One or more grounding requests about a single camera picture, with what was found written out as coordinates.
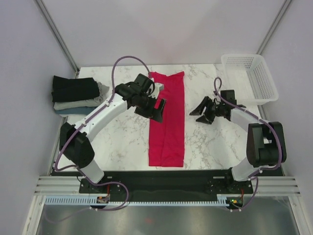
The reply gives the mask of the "red t shirt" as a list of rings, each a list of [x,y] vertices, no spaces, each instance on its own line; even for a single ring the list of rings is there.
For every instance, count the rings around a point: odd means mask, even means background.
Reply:
[[[150,121],[148,166],[183,167],[185,142],[184,72],[164,75],[151,72],[155,82],[164,85],[156,106],[166,100],[161,123]]]

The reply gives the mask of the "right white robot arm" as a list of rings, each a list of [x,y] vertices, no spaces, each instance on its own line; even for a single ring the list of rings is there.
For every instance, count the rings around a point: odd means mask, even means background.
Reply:
[[[216,98],[205,96],[201,103],[190,112],[199,116],[196,122],[212,124],[216,117],[223,117],[237,124],[247,133],[246,157],[230,168],[224,187],[234,193],[247,181],[264,170],[276,170],[287,159],[283,126],[280,122],[270,122],[258,118],[238,105],[234,90],[222,90],[215,93]]]

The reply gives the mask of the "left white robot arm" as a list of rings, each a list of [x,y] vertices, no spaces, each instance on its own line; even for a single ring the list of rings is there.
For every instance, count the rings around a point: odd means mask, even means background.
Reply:
[[[65,123],[60,132],[60,154],[75,164],[84,176],[91,180],[90,187],[96,192],[107,188],[103,170],[96,163],[91,143],[94,138],[118,115],[131,107],[135,113],[161,123],[166,100],[157,98],[164,85],[143,74],[135,81],[115,87],[112,97],[75,124]]]

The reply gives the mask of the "white plastic basket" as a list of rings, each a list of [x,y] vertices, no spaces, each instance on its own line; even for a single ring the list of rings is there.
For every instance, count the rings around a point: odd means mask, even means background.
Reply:
[[[244,105],[264,105],[279,98],[276,85],[263,56],[224,54],[221,56],[226,86]]]

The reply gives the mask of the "folded blue t shirt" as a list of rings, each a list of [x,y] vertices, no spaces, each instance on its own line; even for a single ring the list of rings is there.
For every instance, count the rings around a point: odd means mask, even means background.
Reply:
[[[95,109],[96,107],[76,107],[76,108],[68,108],[68,109],[63,109],[63,110],[55,110],[55,113],[63,117],[67,117],[70,115],[85,115],[86,116]]]

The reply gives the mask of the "folded black t shirt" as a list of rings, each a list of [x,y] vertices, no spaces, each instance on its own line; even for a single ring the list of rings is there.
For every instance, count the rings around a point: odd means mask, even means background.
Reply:
[[[75,102],[100,96],[97,82],[92,78],[67,79],[53,76],[52,102]]]

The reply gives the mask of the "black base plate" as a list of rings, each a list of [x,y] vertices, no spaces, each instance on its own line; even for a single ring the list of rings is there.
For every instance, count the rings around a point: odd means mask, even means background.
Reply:
[[[230,179],[229,170],[106,171],[100,186],[81,181],[80,193],[109,193],[112,202],[209,202],[219,194],[252,194],[250,181]]]

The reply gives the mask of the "aluminium rail profile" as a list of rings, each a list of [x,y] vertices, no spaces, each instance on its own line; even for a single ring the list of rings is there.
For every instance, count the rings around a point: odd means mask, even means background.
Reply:
[[[40,176],[35,195],[77,195],[80,182],[75,176]]]

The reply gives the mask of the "left aluminium frame post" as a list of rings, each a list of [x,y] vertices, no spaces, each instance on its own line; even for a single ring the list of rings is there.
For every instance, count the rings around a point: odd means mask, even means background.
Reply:
[[[59,45],[60,49],[62,50],[65,58],[67,59],[67,61],[69,62],[71,68],[73,69],[73,71],[75,72],[75,74],[77,75],[80,71],[79,66],[77,65],[77,63],[75,62],[73,56],[71,55],[68,46],[66,45],[63,37],[61,36],[61,33],[56,25],[56,23],[54,22],[48,8],[46,7],[45,3],[43,0],[34,0],[36,6],[38,7],[40,13],[42,14],[48,28],[50,29],[52,35],[54,36],[57,44]]]

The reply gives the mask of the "aluminium frame post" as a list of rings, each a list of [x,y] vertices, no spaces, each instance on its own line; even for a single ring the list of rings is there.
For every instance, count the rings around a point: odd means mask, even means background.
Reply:
[[[61,33],[56,25],[56,23],[54,22],[48,8],[46,7],[45,3],[43,0],[34,0],[36,6],[38,7],[40,13],[42,14],[48,28],[50,29],[52,35],[54,36],[57,44],[59,45],[60,49],[62,50],[65,58],[67,59],[67,61],[69,62],[71,68],[73,69],[73,71],[75,72],[75,74],[77,75],[80,71],[79,66],[77,65],[77,63],[75,62],[73,56],[71,55],[68,46],[66,45],[63,37],[61,36]]]
[[[269,44],[271,38],[273,37],[274,33],[276,32],[277,28],[279,27],[281,21],[283,20],[284,16],[286,15],[292,3],[293,3],[293,0],[283,1],[283,4],[281,5],[278,13],[276,14],[273,22],[271,23],[268,31],[266,32],[260,46],[258,47],[256,54],[258,55],[263,54],[263,52],[265,51],[267,45]]]

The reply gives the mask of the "right aluminium frame post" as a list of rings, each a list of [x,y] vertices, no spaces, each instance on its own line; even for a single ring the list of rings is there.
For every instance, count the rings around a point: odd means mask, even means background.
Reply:
[[[283,20],[284,16],[286,15],[292,3],[293,3],[293,0],[283,1],[283,4],[281,5],[278,13],[276,14],[273,22],[271,23],[268,31],[266,32],[260,46],[258,47],[256,54],[258,55],[263,54],[263,52],[265,51],[267,45],[269,44],[271,38],[273,37],[274,33],[276,32],[277,28],[279,27],[281,21]]]

